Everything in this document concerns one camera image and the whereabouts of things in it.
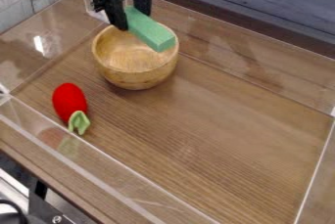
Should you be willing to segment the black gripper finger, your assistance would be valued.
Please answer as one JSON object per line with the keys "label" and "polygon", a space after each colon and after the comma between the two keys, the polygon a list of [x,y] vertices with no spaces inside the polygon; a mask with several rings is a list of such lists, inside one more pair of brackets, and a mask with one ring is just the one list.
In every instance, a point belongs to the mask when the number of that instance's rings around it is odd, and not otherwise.
{"label": "black gripper finger", "polygon": [[135,8],[144,14],[150,15],[151,13],[151,0],[134,0]]}
{"label": "black gripper finger", "polygon": [[123,9],[122,0],[107,0],[104,2],[104,12],[110,23],[120,30],[128,29],[127,16]]}

